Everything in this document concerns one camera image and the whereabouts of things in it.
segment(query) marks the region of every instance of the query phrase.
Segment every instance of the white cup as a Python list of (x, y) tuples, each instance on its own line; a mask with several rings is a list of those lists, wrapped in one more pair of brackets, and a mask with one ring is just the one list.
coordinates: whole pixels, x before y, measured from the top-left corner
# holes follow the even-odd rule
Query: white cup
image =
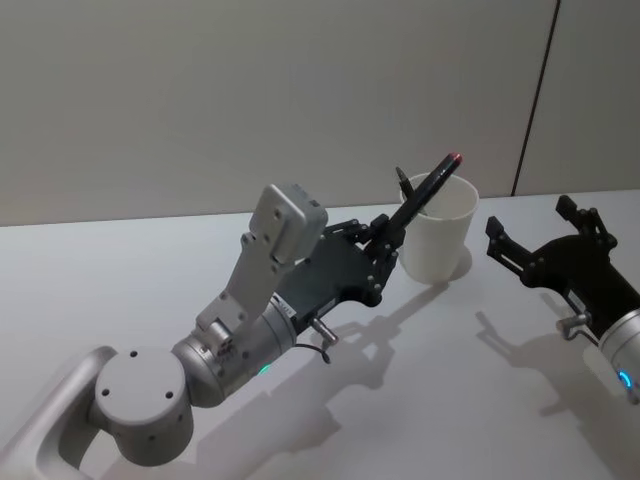
[[(416, 188), (429, 173), (411, 177)], [(400, 200), (405, 197), (400, 192)], [(409, 276), (426, 283), (447, 282), (458, 266), (473, 214), (478, 208), (476, 188), (452, 175), (406, 228), (400, 262)]]

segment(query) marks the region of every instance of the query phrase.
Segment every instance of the wall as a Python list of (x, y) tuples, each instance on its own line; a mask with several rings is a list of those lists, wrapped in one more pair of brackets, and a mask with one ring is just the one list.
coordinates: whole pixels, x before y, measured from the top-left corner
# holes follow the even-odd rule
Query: wall
[(518, 194), (640, 188), (640, 3), (563, 0)]
[(0, 225), (511, 190), (554, 2), (4, 0)]

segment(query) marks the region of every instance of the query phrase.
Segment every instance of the white table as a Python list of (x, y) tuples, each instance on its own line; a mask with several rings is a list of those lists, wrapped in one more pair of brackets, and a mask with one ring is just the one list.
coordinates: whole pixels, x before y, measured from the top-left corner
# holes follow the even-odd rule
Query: white table
[[(600, 210), (620, 241), (614, 264), (640, 286), (640, 191), (573, 198)], [(350, 333), (331, 366), (288, 352), (220, 407), (197, 410), (192, 443), (171, 464), (131, 465), (100, 435), (83, 470), (102, 480), (637, 479), (640, 410), (593, 347), (556, 334), (562, 299), (485, 255), (492, 214), (532, 249), (572, 232), (556, 199), (482, 200), (466, 274), (440, 289), (397, 268), (380, 306), (344, 304), (326, 318)], [(333, 209), (330, 221), (394, 208)], [(0, 432), (73, 353), (185, 336), (224, 287), (248, 219), (0, 229)]]

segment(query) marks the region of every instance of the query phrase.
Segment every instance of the cup rim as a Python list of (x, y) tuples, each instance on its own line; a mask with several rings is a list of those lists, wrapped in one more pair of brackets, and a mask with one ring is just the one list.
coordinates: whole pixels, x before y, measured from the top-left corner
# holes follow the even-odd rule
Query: cup rim
[[(414, 175), (412, 177), (409, 178), (409, 182), (413, 183), (414, 180), (418, 179), (419, 177), (426, 177), (427, 175), (429, 175), (431, 172), (424, 172), (424, 173), (419, 173), (417, 175)], [(476, 210), (478, 209), (478, 205), (480, 204), (480, 194), (478, 193), (478, 189), (476, 187), (473, 186), (473, 184), (465, 179), (462, 178), (458, 175), (451, 175), (451, 178), (456, 178), (460, 181), (462, 181), (464, 184), (466, 184), (468, 187), (471, 188), (472, 192), (474, 193), (475, 196), (475, 202), (473, 204), (473, 208), (471, 208), (471, 210), (469, 210), (467, 213), (463, 214), (463, 215), (458, 215), (457, 217), (451, 217), (451, 218), (441, 218), (441, 217), (432, 217), (431, 215), (426, 215), (424, 213), (422, 213), (421, 211), (418, 212), (418, 217), (421, 217), (425, 220), (430, 220), (430, 221), (434, 221), (434, 222), (452, 222), (455, 220), (464, 220), (470, 216), (472, 216)], [(400, 190), (400, 202), (404, 203), (405, 201), (405, 196), (404, 193), (402, 193), (402, 190)]]

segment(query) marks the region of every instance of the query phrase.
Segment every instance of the blue led light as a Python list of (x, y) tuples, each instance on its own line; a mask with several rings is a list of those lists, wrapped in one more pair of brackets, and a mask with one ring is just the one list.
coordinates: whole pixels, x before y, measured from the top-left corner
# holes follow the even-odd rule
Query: blue led light
[(622, 380), (622, 383), (624, 383), (624, 386), (627, 388), (631, 388), (633, 386), (633, 382), (631, 381), (631, 377), (629, 376), (629, 374), (623, 370), (620, 370), (618, 372), (618, 377), (620, 377), (620, 380)]

